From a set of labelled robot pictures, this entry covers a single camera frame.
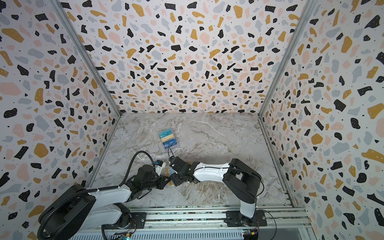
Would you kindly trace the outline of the teal credit card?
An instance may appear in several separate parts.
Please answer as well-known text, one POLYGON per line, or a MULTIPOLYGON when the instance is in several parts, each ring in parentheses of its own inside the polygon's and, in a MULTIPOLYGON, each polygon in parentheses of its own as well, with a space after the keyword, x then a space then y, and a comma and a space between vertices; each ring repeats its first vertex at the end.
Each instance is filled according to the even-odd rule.
POLYGON ((172 134, 173 134, 173 131, 172 131, 171 129, 167 129, 167 130, 165 130, 165 131, 160 132, 160 133, 159 133, 159 137, 160 137, 161 139, 163 139, 163 138, 166 138, 166 137, 168 137, 168 136, 171 136, 172 134))

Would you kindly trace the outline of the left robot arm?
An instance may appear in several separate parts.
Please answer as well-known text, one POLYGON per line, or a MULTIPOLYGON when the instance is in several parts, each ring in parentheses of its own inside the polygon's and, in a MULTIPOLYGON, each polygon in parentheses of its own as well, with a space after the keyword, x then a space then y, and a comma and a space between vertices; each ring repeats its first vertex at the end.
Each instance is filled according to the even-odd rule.
POLYGON ((39 240, 68 240, 77 232, 102 226, 127 226, 131 212, 124 205, 139 200, 152 189, 162 190, 171 180, 161 172, 166 164, 143 165, 121 186, 86 189, 74 185, 39 216, 39 240))

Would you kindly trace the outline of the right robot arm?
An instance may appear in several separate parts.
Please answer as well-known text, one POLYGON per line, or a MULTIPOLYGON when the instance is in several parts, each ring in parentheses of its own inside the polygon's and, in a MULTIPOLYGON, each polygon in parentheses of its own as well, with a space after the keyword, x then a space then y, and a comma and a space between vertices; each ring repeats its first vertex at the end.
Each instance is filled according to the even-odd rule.
POLYGON ((241 160, 208 165, 200 162, 189 164, 179 157, 170 157, 170 167, 175 171, 171 175, 175 186, 182 183, 223 183, 240 200, 240 214, 249 220, 254 217, 259 188, 264 184, 261 175, 241 160))

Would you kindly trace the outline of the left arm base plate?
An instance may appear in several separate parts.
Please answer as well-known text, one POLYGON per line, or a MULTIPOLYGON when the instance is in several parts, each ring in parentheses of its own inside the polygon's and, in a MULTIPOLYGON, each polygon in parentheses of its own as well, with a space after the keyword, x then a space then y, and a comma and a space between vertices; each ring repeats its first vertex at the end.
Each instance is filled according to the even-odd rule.
POLYGON ((147 213, 138 212, 138 213, 124 213, 118 219, 115 224, 105 225, 105 230, 117 230, 126 232, 128 230, 138 230, 143 229, 146 223, 147 213))

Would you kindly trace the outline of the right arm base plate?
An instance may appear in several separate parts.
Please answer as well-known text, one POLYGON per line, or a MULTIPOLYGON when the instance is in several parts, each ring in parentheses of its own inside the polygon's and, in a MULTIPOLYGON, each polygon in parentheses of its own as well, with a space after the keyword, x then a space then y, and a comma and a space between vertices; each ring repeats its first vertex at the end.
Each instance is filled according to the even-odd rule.
POLYGON ((224 222, 228 227, 266 227, 267 220, 262 210, 256 210, 252 218, 243 216, 240 211, 227 211, 224 222))

